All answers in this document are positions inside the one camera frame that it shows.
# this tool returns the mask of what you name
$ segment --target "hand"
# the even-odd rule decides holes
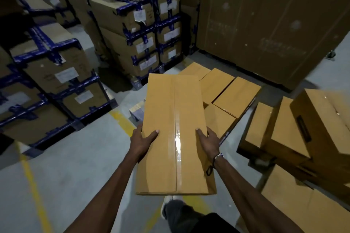
[[[216,133],[209,127],[207,127],[208,136],[205,136],[200,129],[196,129],[196,132],[199,136],[199,140],[201,142],[202,148],[204,152],[207,154],[209,161],[212,163],[213,158],[220,154],[219,151],[219,143],[220,139],[217,137]]]
[[[153,131],[148,137],[143,138],[142,134],[142,123],[137,126],[132,132],[132,137],[130,138],[130,148],[129,154],[132,155],[139,161],[142,156],[144,156],[151,143],[158,136],[159,130]]]

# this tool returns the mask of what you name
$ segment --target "gray floor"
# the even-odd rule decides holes
[[[91,41],[81,26],[70,30],[82,43],[94,68],[99,62],[94,55]],[[338,46],[335,61],[323,60],[305,81],[291,94],[266,85],[252,77],[238,72],[211,56],[196,52],[186,59],[195,61],[210,69],[216,67],[233,76],[241,76],[255,82],[263,89],[258,101],[275,105],[282,96],[295,97],[303,88],[341,89],[350,93],[350,35]],[[177,74],[184,68],[180,63],[168,71]],[[115,79],[106,69],[99,69],[105,84],[113,92],[126,118],[129,108],[143,100],[147,86],[139,91],[129,88],[122,78]],[[240,120],[221,146],[229,162],[256,186],[261,174],[250,168],[248,160],[236,153],[239,140],[251,114],[250,109]],[[99,191],[123,159],[129,148],[129,136],[118,122],[106,114],[86,128],[75,132],[50,147],[41,156],[29,161],[37,190],[54,232],[63,232]],[[42,232],[37,208],[32,197],[24,169],[18,162],[14,147],[0,156],[0,232]],[[163,201],[161,196],[137,196],[134,193],[135,170],[124,193],[112,232],[169,232],[167,224],[157,213]],[[239,217],[222,180],[215,173],[217,195],[186,198],[198,205],[199,211],[207,209],[216,212],[232,225]]]

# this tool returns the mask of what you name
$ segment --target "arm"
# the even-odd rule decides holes
[[[131,172],[159,133],[157,130],[152,132],[150,136],[142,138],[141,130],[142,124],[133,131],[130,138],[130,148],[124,160],[81,214],[65,230],[65,233],[109,233],[112,230]]]
[[[203,150],[212,162],[219,152],[219,138],[208,127],[206,137],[200,129],[197,134]],[[282,232],[302,233],[303,231],[249,182],[247,182],[223,157],[215,160],[215,169],[223,180],[230,195],[246,223],[250,233],[255,232]]]

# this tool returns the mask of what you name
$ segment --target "shoe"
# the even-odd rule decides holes
[[[161,216],[163,219],[165,219],[165,220],[167,220],[167,219],[165,218],[165,206],[166,206],[166,204],[167,204],[168,202],[170,202],[171,200],[173,200],[173,196],[172,196],[172,195],[167,195],[167,196],[165,196],[165,197],[164,197],[164,202],[163,202],[163,204],[162,204],[162,208],[160,209],[160,216]]]

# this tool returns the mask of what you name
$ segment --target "leg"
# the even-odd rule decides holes
[[[182,200],[171,200],[164,208],[164,217],[172,233],[189,233],[203,216]]]

